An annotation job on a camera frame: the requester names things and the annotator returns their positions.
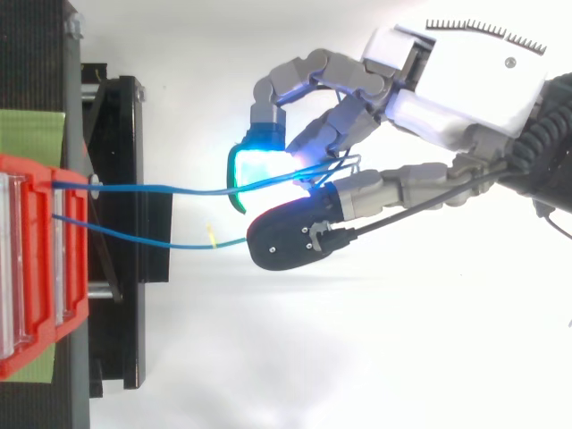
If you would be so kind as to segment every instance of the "wire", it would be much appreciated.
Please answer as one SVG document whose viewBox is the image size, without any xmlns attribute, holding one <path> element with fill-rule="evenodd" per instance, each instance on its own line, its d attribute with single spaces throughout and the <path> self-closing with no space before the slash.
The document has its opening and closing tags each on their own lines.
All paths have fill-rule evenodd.
<svg viewBox="0 0 572 429">
<path fill-rule="evenodd" d="M 353 167 L 355 164 L 359 164 L 359 156 L 344 156 L 344 161 L 348 159 L 357 159 L 355 163 L 337 166 L 331 169 L 331 172 L 338 172 L 345 170 L 347 168 Z M 98 190 L 100 192 L 155 192 L 164 194 L 184 194 L 184 195 L 199 195 L 199 196 L 221 196 L 221 195 L 231 195 L 239 194 L 241 192 L 250 192 L 252 190 L 258 190 L 262 188 L 267 188 L 285 181 L 292 180 L 304 180 L 311 179 L 313 177 L 318 177 L 324 175 L 324 171 L 316 171 L 316 169 L 323 169 L 324 167 L 337 163 L 338 159 L 333 159 L 321 163 L 319 165 L 313 165 L 311 167 L 298 170 L 296 172 L 291 172 L 284 174 L 282 176 L 273 177 L 270 179 L 265 179 L 263 181 L 257 181 L 250 183 L 249 185 L 240 186 L 236 188 L 228 189 L 215 189 L 215 190 L 195 190 L 195 189 L 184 189 L 176 188 L 173 186 L 166 185 L 87 185 L 82 183 L 72 183 L 67 181 L 53 181 L 52 188 L 54 189 L 81 189 L 81 190 Z"/>
<path fill-rule="evenodd" d="M 183 249 L 183 250 L 210 250 L 213 248 L 228 248 L 230 246 L 235 246 L 237 244 L 241 244 L 241 243 L 246 242 L 246 239 L 225 241 L 223 243 L 216 243 L 216 247 L 212 246 L 212 245 L 201 246 L 201 245 L 188 245 L 188 244 L 172 244 L 172 243 L 168 243 L 166 241 L 144 239 L 142 237 L 136 237 L 134 235 L 124 234 L 122 232 L 110 230 L 109 228 L 106 228 L 103 226 L 95 225 L 93 223 L 85 223 L 85 222 L 77 221 L 77 220 L 72 219 L 70 217 L 60 216 L 58 214 L 52 214 L 52 217 L 58 221 L 71 223 L 73 225 L 80 226 L 83 228 L 87 228 L 87 229 L 92 230 L 92 231 L 97 231 L 97 232 L 101 232 L 101 233 L 106 234 L 106 235 L 110 235 L 112 237 L 116 237 L 118 239 L 132 241 L 134 243 L 139 243 L 139 244 L 147 244 L 148 246 L 156 246 L 158 248 L 177 248 L 177 249 Z"/>
<path fill-rule="evenodd" d="M 451 190 L 448 190 L 447 192 L 444 192 L 443 194 L 441 194 L 438 197 L 435 198 L 431 198 L 421 204 L 418 204 L 417 206 L 413 206 L 411 208 L 408 208 L 407 210 L 403 210 L 402 212 L 399 212 L 397 214 L 394 214 L 393 216 L 389 216 L 386 217 L 385 219 L 382 219 L 381 221 L 377 221 L 374 223 L 370 223 L 369 225 L 366 225 L 362 228 L 358 228 L 356 230 L 356 234 L 358 236 L 360 235 L 364 235 L 368 232 L 371 231 L 375 231 L 378 230 L 384 226 L 387 225 L 391 225 L 392 223 L 396 223 L 398 221 L 401 221 L 403 219 L 406 219 L 412 215 L 416 215 L 418 213 L 421 213 L 431 207 L 435 207 L 438 206 L 439 204 L 443 204 L 444 202 L 450 200 L 451 198 L 456 197 L 458 194 L 461 194 L 467 190 L 470 190 L 478 185 L 481 185 L 483 183 L 486 183 L 487 181 L 497 181 L 498 179 L 502 178 L 502 177 L 506 177 L 509 175 L 514 174 L 513 172 L 507 171 L 507 170 L 501 170 L 498 172 L 490 172 L 488 174 L 485 174 L 484 176 L 481 177 L 477 177 L 471 181 L 468 181 L 467 183 L 464 183 L 462 185 L 459 185 Z"/>
<path fill-rule="evenodd" d="M 544 219 L 546 220 L 546 222 L 548 222 L 548 224 L 554 228 L 556 231 L 558 231 L 560 234 L 562 234 L 564 237 L 567 237 L 569 239 L 572 240 L 572 234 L 564 231 L 562 228 L 560 228 L 554 221 L 552 221 L 552 219 L 549 216 L 544 217 Z"/>
<path fill-rule="evenodd" d="M 345 162 L 345 160 L 348 159 L 348 158 L 347 158 L 348 155 L 349 155 L 349 149 L 346 150 L 345 155 L 343 156 L 343 158 L 341 158 L 341 160 L 338 162 L 338 164 L 337 164 L 334 168 L 332 168 L 332 170 L 331 170 L 330 172 L 328 172 L 322 179 L 320 179 L 320 180 L 314 185 L 314 188 L 319 188 L 319 187 L 322 186 L 324 183 L 326 183 L 326 182 L 333 176 L 333 174 L 335 173 L 334 170 L 335 170 L 336 168 L 340 168 L 340 167 L 343 166 L 343 163 Z"/>
</svg>

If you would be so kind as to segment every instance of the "white background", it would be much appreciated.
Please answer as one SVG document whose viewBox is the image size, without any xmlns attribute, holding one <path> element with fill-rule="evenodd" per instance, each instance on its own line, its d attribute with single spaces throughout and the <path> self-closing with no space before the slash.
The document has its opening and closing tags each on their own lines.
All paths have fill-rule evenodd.
<svg viewBox="0 0 572 429">
<path fill-rule="evenodd" d="M 374 28 L 400 17 L 486 19 L 547 43 L 551 76 L 572 71 L 556 0 L 74 5 L 88 25 L 83 60 L 147 87 L 147 183 L 223 187 L 259 78 L 317 47 L 359 58 Z M 334 102 L 289 108 L 289 137 Z M 389 125 L 360 151 L 378 169 L 451 159 Z M 175 242 L 208 243 L 207 223 L 220 241 L 248 226 L 226 198 L 176 198 L 173 211 Z M 571 246 L 530 201 L 494 188 L 287 273 L 258 269 L 245 246 L 173 251 L 171 282 L 147 286 L 147 380 L 107 383 L 92 426 L 569 429 Z"/>
</svg>

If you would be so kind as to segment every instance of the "robotic hand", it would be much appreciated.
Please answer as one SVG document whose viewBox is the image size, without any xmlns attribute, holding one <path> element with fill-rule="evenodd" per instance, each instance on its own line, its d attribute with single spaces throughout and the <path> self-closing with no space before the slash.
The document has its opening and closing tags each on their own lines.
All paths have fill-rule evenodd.
<svg viewBox="0 0 572 429">
<path fill-rule="evenodd" d="M 384 121 L 458 154 L 452 166 L 409 165 L 356 172 L 323 187 L 309 183 L 310 197 L 250 225 L 254 262 L 268 270 L 315 262 L 422 210 L 460 206 L 496 181 L 572 212 L 572 78 L 546 81 L 544 51 L 481 22 L 428 21 L 423 28 L 377 30 L 361 61 L 318 49 L 273 69 L 256 84 L 245 139 L 283 139 L 282 106 L 313 90 L 345 95 L 286 148 L 304 167 L 339 157 Z M 389 206 L 406 210 L 357 230 L 332 228 Z"/>
</svg>

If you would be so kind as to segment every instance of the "red plastic bin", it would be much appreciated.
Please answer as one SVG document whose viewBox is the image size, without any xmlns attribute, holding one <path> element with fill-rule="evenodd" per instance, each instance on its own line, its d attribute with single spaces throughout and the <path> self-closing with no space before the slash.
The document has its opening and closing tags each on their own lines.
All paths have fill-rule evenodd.
<svg viewBox="0 0 572 429">
<path fill-rule="evenodd" d="M 25 367 L 55 341 L 52 272 L 52 172 L 24 158 L 0 156 L 0 172 L 22 177 L 21 250 L 26 338 L 0 360 L 0 380 Z"/>
</svg>

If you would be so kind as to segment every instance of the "black metal frame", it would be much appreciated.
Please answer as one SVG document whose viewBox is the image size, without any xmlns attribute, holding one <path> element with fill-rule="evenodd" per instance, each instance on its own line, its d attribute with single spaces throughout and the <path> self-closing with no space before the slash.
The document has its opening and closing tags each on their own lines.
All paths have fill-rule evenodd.
<svg viewBox="0 0 572 429">
<path fill-rule="evenodd" d="M 83 65 L 87 75 L 89 67 Z M 142 182 L 140 91 L 135 78 L 121 76 L 100 82 L 95 99 L 84 102 L 84 139 L 93 170 L 104 184 Z M 92 223 L 170 239 L 171 195 L 102 192 L 91 205 Z M 145 282 L 168 281 L 170 252 L 98 234 L 90 237 L 89 279 L 116 282 L 118 290 L 114 299 L 89 302 L 90 396 L 100 397 L 102 380 L 123 379 L 125 389 L 137 389 L 145 381 Z"/>
</svg>

